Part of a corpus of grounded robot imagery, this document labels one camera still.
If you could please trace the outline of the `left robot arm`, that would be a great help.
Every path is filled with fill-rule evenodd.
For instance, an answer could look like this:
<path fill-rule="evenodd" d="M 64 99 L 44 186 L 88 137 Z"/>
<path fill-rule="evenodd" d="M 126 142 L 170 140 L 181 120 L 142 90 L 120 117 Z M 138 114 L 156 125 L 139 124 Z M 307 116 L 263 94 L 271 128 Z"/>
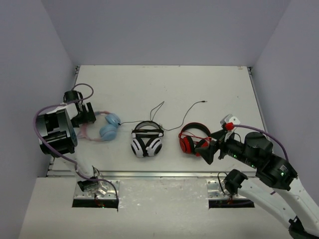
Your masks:
<path fill-rule="evenodd" d="M 98 170 L 77 157 L 75 128 L 94 123 L 96 115 L 91 103 L 83 103 L 81 92 L 74 89 L 64 93 L 63 102 L 39 110 L 33 118 L 33 128 L 44 154 L 61 158 L 74 173 L 84 194 L 97 195 L 103 188 Z"/>

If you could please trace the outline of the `pink blue cat-ear headphones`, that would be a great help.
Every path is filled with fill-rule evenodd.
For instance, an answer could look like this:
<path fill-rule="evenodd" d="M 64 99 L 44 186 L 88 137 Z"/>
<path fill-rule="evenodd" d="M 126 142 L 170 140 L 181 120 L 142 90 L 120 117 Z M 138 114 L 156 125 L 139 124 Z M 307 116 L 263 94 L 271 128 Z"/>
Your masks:
<path fill-rule="evenodd" d="M 77 137 L 79 139 L 86 139 L 94 142 L 103 142 L 103 141 L 111 141 L 116 138 L 118 127 L 121 125 L 120 118 L 109 111 L 95 111 L 95 116 L 105 115 L 104 118 L 107 122 L 105 126 L 100 128 L 99 137 L 91 138 L 87 133 L 88 124 L 83 124 L 80 126 L 79 132 L 77 133 Z"/>

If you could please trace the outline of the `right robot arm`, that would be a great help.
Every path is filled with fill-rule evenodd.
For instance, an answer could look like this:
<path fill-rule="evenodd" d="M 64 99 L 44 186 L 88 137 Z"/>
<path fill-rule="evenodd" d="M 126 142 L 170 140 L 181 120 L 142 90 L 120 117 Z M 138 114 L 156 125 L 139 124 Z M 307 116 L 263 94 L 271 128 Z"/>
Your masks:
<path fill-rule="evenodd" d="M 277 219 L 294 239 L 319 237 L 319 207 L 303 187 L 290 162 L 273 153 L 273 144 L 260 132 L 250 132 L 244 142 L 235 140 L 224 130 L 211 134 L 205 146 L 195 147 L 208 164 L 220 152 L 219 159 L 230 156 L 256 170 L 255 176 L 279 195 L 275 198 L 243 172 L 233 169 L 224 178 L 230 195 L 239 194 Z"/>

